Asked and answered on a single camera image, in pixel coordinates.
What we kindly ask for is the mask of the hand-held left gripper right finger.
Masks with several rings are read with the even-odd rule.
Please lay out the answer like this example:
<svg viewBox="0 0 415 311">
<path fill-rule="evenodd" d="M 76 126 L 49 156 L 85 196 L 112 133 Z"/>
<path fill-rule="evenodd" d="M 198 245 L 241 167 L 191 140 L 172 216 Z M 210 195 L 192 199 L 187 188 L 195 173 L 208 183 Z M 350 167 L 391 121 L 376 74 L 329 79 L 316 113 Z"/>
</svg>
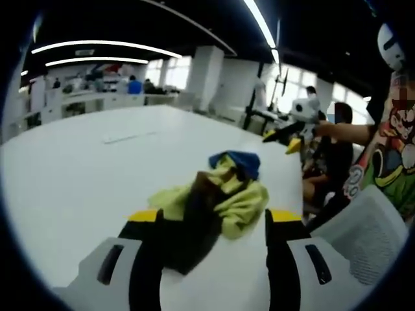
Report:
<svg viewBox="0 0 415 311">
<path fill-rule="evenodd" d="M 366 286 L 350 262 L 289 211 L 265 210 L 270 310 L 352 310 Z"/>
</svg>

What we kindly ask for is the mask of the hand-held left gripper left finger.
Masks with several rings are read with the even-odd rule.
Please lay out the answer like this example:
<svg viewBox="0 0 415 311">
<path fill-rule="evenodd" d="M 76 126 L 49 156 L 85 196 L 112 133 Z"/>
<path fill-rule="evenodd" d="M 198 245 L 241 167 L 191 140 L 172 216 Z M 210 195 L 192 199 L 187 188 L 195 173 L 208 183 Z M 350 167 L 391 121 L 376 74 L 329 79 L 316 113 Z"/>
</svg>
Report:
<svg viewBox="0 0 415 311">
<path fill-rule="evenodd" d="M 119 236 L 100 243 L 81 260 L 74 280 L 54 293 L 71 310 L 160 310 L 162 219 L 160 210 L 134 213 Z"/>
</svg>

